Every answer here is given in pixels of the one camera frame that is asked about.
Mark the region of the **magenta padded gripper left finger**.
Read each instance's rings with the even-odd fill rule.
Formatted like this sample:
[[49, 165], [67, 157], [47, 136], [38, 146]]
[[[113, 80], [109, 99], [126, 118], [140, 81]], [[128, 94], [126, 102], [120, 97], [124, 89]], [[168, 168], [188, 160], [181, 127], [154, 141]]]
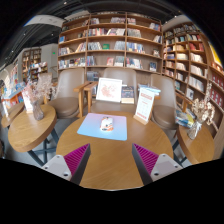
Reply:
[[79, 185], [90, 154], [90, 145], [86, 144], [65, 156], [55, 155], [42, 169]]

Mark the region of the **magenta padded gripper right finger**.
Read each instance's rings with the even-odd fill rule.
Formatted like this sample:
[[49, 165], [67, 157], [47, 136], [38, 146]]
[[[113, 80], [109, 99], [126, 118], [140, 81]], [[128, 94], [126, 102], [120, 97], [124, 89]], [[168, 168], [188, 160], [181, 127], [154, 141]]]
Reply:
[[144, 185], [182, 169], [167, 154], [158, 155], [135, 143], [132, 144], [132, 155]]

